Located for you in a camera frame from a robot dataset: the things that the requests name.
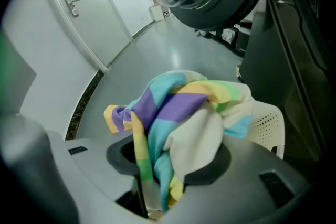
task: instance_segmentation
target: door frame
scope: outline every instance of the door frame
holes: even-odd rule
[[[124,23],[115,3],[113,0],[109,0],[111,7],[114,9],[114,12],[117,15],[119,23],[122,25],[122,28],[124,32],[126,33],[129,43],[133,41],[132,35],[129,32],[129,30],[126,27],[126,24]],[[85,40],[82,38],[82,36],[77,31],[76,27],[72,23],[71,19],[67,15],[67,10],[62,5],[64,0],[49,0],[49,3],[54,11],[54,14],[57,18],[57,20],[62,25],[63,30],[68,35],[68,37],[71,39],[71,41],[75,44],[75,46],[78,48],[78,50],[82,53],[82,55],[96,68],[100,69],[102,72],[106,73],[108,70],[108,67],[110,66],[110,63],[113,61],[111,59],[111,62],[108,64],[108,66],[104,65],[104,63],[98,58],[98,56],[93,52],[93,50],[88,46],[88,44],[85,42]]]

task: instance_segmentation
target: floor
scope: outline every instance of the floor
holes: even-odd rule
[[[223,44],[194,33],[175,17],[152,24],[118,55],[99,82],[81,118],[76,138],[110,134],[103,112],[109,104],[127,105],[147,83],[169,70],[192,70],[208,79],[237,81],[242,57]]]

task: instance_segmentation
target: white door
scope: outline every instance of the white door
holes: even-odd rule
[[[72,0],[78,17],[75,17],[65,0],[58,0],[61,12],[66,13],[74,25],[73,34],[79,34],[82,41],[99,58],[105,67],[132,40],[132,37],[112,0]]]

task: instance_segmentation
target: door handle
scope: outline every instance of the door handle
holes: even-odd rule
[[[78,13],[77,9],[75,9],[75,5],[74,5],[75,1],[80,1],[80,0],[65,0],[65,3],[67,3],[67,6],[70,9],[73,17],[76,18],[76,17],[79,16],[79,13]]]

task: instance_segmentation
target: colorful cloth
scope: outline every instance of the colorful cloth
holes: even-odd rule
[[[171,71],[154,78],[128,106],[108,106],[104,117],[112,133],[133,129],[146,205],[155,196],[154,171],[167,211],[168,202],[182,196],[184,176],[213,160],[223,134],[246,136],[252,110],[244,84]]]

